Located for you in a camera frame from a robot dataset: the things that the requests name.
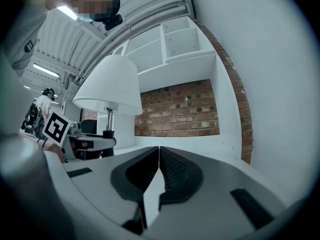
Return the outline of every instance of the headset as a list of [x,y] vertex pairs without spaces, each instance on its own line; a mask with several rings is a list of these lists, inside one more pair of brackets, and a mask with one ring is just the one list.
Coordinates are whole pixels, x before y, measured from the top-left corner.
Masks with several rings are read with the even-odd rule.
[[117,14],[120,9],[120,0],[112,0],[112,8],[107,8],[106,13],[79,14],[80,20],[85,22],[102,22],[105,30],[109,31],[123,23],[122,16]]

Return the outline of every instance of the white shelf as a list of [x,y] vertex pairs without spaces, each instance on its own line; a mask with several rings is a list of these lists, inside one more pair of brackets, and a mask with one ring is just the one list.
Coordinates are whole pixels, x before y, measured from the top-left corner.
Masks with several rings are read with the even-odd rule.
[[176,18],[162,24],[163,33],[169,34],[175,31],[192,28],[193,22],[190,23],[188,17]]
[[127,57],[133,61],[138,73],[163,64],[161,40],[148,43],[131,52]]
[[149,43],[152,43],[158,39],[160,39],[160,26],[150,29],[149,31],[144,32],[143,34],[138,35],[137,37],[132,39],[128,44],[125,55],[127,56],[135,50]]
[[188,17],[170,20],[117,47],[136,65],[140,92],[210,78],[215,49]]
[[212,54],[214,49],[207,38],[199,35],[196,27],[164,35],[166,63]]

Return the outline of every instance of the lamp shade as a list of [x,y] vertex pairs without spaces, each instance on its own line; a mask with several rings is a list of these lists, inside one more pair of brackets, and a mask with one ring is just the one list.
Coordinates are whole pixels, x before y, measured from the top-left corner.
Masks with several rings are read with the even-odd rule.
[[73,99],[83,109],[117,115],[142,114],[138,70],[127,57],[105,57],[84,81]]

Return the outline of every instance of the ceiling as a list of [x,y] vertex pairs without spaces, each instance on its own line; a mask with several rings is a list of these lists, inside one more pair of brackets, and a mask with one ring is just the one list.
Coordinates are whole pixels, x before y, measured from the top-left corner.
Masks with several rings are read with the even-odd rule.
[[[58,9],[49,12],[22,76],[24,85],[30,87],[35,97],[45,88],[53,88],[57,103],[72,102],[81,83],[118,45],[165,21],[185,15],[194,18],[191,0],[121,0],[119,14],[124,23],[106,31],[102,23],[73,20]],[[59,78],[34,68],[33,64],[58,73]]]

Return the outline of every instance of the ceiling light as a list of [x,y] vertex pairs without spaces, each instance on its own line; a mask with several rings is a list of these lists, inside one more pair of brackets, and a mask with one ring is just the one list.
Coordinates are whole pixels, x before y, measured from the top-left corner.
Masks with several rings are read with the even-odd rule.
[[49,70],[49,69],[46,69],[46,68],[44,68],[44,67],[42,67],[42,66],[39,66],[39,65],[37,65],[37,64],[33,64],[33,67],[34,68],[36,68],[36,69],[38,69],[38,70],[41,70],[41,71],[43,71],[43,72],[46,72],[46,73],[48,73],[48,74],[50,74],[50,75],[52,75],[52,76],[54,76],[54,77],[56,77],[56,78],[59,78],[59,74],[57,74],[57,73],[55,73],[55,72],[53,72],[53,71],[51,71],[51,70]]
[[61,6],[61,7],[58,7],[57,9],[63,12],[65,15],[68,15],[74,21],[78,18],[78,16],[67,6]]

